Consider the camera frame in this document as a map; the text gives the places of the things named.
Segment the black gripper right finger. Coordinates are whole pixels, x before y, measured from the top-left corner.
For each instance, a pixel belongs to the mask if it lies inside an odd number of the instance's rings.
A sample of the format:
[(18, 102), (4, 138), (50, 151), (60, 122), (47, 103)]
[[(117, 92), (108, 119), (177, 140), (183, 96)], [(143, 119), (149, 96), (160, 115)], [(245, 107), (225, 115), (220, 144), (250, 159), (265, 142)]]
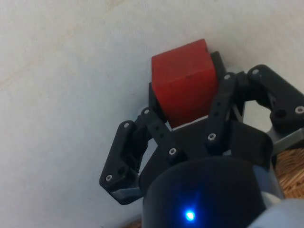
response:
[(204, 144), (214, 152), (228, 147), (232, 122), (243, 121), (245, 102), (256, 101), (271, 111), (274, 152), (303, 149), (304, 95), (266, 65), (247, 73), (227, 72), (219, 52), (211, 53), (219, 87), (204, 132)]

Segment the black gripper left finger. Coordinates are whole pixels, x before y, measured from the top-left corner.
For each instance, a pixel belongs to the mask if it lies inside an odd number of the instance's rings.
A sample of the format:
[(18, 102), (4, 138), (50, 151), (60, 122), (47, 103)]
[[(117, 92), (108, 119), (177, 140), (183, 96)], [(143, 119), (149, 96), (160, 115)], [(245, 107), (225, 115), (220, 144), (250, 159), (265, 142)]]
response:
[(149, 85), (148, 107), (135, 121), (120, 123), (99, 179), (100, 186), (119, 204), (130, 204), (144, 195), (146, 188), (140, 185), (139, 169), (149, 140), (153, 139), (157, 144), (157, 159), (152, 161), (151, 173), (160, 167), (161, 162), (172, 167), (188, 159), (173, 132), (165, 125), (166, 121)]

